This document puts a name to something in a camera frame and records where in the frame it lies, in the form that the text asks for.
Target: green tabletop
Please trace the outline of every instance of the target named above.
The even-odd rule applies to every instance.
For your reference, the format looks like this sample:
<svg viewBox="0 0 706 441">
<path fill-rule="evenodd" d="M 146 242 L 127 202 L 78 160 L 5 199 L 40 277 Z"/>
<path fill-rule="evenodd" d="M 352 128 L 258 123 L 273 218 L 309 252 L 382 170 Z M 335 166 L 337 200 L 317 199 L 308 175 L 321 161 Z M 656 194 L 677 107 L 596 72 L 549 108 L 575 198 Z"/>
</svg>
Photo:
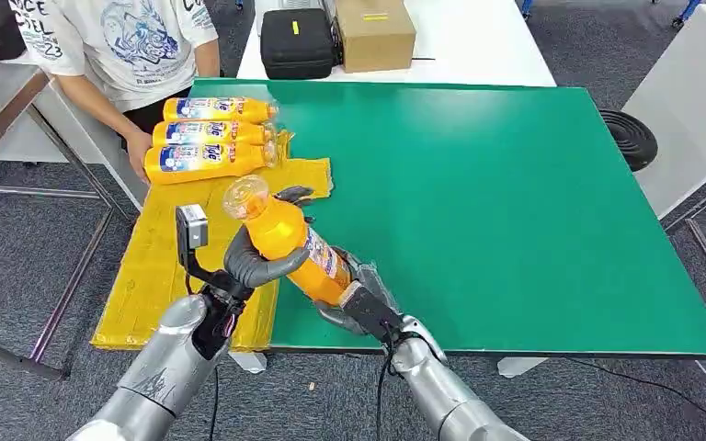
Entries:
<svg viewBox="0 0 706 441">
<path fill-rule="evenodd" d="M 275 99 L 307 210 L 451 352 L 706 356 L 706 307 L 584 89 L 198 80 Z M 280 284 L 273 348 L 376 348 Z"/>
</svg>

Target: tide detergent bottle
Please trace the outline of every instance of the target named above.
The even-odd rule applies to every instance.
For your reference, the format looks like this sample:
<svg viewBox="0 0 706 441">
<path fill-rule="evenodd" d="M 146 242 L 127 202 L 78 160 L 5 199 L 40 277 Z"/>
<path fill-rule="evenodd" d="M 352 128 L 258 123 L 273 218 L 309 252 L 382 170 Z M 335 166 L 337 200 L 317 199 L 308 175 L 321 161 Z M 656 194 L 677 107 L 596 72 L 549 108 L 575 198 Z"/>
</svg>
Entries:
<svg viewBox="0 0 706 441">
<path fill-rule="evenodd" d="M 279 162 L 274 141 L 179 144 L 153 147 L 144 156 L 144 172 L 153 184 L 166 185 L 221 176 L 242 176 Z"/>
<path fill-rule="evenodd" d="M 267 181 L 256 175 L 234 181 L 223 195 L 223 208 L 242 220 L 253 245 L 268 260 L 297 247 L 310 250 L 310 257 L 288 278 L 310 299 L 339 305 L 350 284 L 347 263 L 307 225 L 302 209 L 269 195 Z"/>
<path fill-rule="evenodd" d="M 267 122 L 278 113 L 276 106 L 253 98 L 170 98 L 164 103 L 164 120 Z"/>
<path fill-rule="evenodd" d="M 153 147 L 169 144 L 220 144 L 242 142 L 264 145 L 274 140 L 271 124 L 250 124 L 240 121 L 163 121 L 153 129 Z"/>
</svg>

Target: cardboard box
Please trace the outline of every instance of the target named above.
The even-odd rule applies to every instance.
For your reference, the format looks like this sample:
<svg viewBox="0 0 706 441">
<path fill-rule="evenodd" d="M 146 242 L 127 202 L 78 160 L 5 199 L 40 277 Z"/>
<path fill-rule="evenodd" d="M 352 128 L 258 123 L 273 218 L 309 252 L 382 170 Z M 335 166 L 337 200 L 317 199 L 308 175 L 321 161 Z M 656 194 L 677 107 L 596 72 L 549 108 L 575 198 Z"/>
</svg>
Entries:
<svg viewBox="0 0 706 441">
<path fill-rule="evenodd" d="M 345 72 L 406 69 L 416 28 L 402 0 L 336 0 Z"/>
</svg>

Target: yellow cloth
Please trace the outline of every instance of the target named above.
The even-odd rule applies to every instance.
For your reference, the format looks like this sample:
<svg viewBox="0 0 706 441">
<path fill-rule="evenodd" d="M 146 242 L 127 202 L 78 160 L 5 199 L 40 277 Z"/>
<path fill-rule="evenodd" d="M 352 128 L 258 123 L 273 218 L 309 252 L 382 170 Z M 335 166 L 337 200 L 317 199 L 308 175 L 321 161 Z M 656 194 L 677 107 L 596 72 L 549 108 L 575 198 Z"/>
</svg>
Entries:
<svg viewBox="0 0 706 441">
<path fill-rule="evenodd" d="M 287 147 L 279 154 L 288 157 Z M 267 180 L 272 192 L 306 186 L 315 190 L 313 198 L 327 198 L 332 188 L 328 158 L 283 159 L 280 166 L 256 173 Z M 209 245 L 200 248 L 197 257 L 205 268 L 222 267 L 223 253 L 241 225 L 222 208 L 222 195 L 235 179 L 222 177 L 150 188 L 91 344 L 104 349 L 141 348 L 169 304 L 187 295 L 185 270 L 177 262 L 176 206 L 200 204 L 204 208 L 210 224 Z M 201 282 L 192 277 L 191 285 L 196 289 Z M 249 352 L 268 347 L 277 290 L 277 281 L 256 289 L 232 337 L 233 350 Z"/>
</svg>

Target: gray carpet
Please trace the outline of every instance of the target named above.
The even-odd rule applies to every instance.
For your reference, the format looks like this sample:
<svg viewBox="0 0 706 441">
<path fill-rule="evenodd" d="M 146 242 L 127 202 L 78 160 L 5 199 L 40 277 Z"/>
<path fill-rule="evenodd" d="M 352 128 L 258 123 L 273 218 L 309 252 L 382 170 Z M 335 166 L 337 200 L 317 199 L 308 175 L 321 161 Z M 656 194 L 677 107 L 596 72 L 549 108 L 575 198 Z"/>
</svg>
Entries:
<svg viewBox="0 0 706 441">
<path fill-rule="evenodd" d="M 252 10 L 208 3 L 222 37 L 223 68 L 233 76 Z M 672 38 L 669 22 L 682 6 L 667 0 L 659 6 L 643 0 L 536 0 L 529 27 L 560 85 L 588 86 L 600 106 L 620 107 Z M 96 171 L 117 190 L 106 172 Z M 0 184 L 85 188 L 62 164 L 27 169 L 0 163 Z M 0 197 L 0 345 L 22 354 L 30 350 L 101 212 L 91 201 Z M 700 223 L 706 231 L 706 215 Z M 0 440 L 62 439 L 114 390 L 135 354 L 99 351 L 88 340 L 129 235 L 129 225 L 110 225 L 50 346 L 47 360 L 70 368 L 71 377 L 52 382 L 0 366 Z M 706 260 L 698 245 L 686 229 L 672 241 L 706 299 Z M 596 361 L 683 390 L 706 406 L 706 378 L 691 362 Z M 450 362 L 503 420 L 532 440 L 706 440 L 706 415 L 681 399 L 591 367 L 556 359 L 503 379 L 493 359 L 455 356 Z M 373 439 L 380 363 L 379 356 L 277 354 L 269 357 L 268 371 L 251 375 L 226 360 L 216 435 Z M 316 384 L 312 391 L 310 382 Z M 212 392 L 210 381 L 170 439 L 206 439 Z M 387 380 L 383 403 L 384 439 L 433 439 L 403 382 Z"/>
</svg>

